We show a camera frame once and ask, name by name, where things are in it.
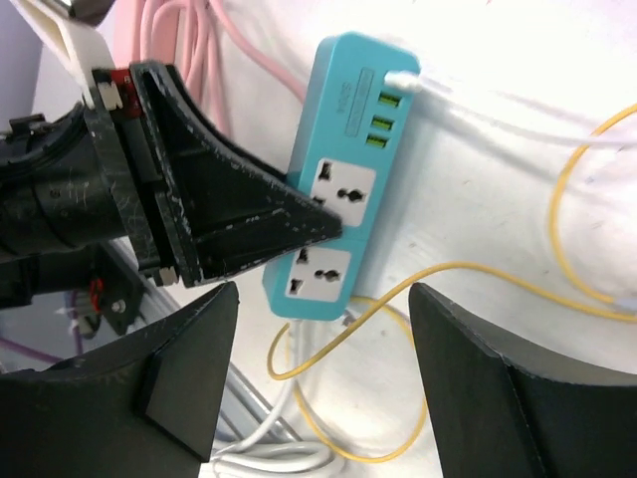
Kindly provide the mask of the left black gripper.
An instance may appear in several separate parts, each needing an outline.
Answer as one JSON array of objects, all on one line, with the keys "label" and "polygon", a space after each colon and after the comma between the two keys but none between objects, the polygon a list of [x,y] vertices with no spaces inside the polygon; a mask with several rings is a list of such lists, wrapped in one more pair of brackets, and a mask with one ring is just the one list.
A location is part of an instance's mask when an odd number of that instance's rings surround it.
[{"label": "left black gripper", "polygon": [[127,238],[139,272],[187,287],[229,279],[341,236],[339,216],[222,133],[172,65],[99,70],[127,95],[94,94],[1,141],[1,306],[87,282],[70,254]]}]

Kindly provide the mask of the teal power strip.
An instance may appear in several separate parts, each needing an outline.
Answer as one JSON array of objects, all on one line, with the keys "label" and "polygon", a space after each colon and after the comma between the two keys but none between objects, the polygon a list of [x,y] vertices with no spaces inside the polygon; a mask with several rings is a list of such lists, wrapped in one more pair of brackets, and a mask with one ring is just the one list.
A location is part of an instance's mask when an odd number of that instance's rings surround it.
[{"label": "teal power strip", "polygon": [[414,99],[387,86],[385,76],[417,70],[413,54],[360,33],[319,43],[288,181],[337,214],[343,232],[266,266],[263,286],[275,315],[333,321],[344,312]]}]

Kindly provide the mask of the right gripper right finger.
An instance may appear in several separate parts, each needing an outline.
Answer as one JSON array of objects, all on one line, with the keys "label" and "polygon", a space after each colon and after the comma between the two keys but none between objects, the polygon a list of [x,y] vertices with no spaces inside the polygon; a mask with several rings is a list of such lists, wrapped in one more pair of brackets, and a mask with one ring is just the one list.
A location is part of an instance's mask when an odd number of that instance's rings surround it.
[{"label": "right gripper right finger", "polygon": [[408,300],[444,476],[635,476],[635,375],[543,348],[425,284]]}]

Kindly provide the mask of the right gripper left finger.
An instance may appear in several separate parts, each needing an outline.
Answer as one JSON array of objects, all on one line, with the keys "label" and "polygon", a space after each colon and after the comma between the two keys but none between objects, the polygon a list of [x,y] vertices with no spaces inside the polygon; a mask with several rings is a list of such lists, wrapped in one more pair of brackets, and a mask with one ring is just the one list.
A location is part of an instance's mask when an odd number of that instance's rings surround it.
[{"label": "right gripper left finger", "polygon": [[1,378],[5,477],[195,477],[238,318],[228,282],[101,348]]}]

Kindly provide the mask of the pink power strip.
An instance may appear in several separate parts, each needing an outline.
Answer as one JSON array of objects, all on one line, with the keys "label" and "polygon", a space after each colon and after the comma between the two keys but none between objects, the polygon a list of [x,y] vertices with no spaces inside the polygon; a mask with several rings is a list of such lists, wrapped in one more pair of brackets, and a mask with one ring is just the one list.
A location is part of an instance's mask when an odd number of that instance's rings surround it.
[{"label": "pink power strip", "polygon": [[253,45],[224,1],[116,1],[113,57],[119,65],[141,60],[176,64],[199,106],[209,102],[214,124],[232,135],[220,35],[303,101],[307,88],[282,63]]}]

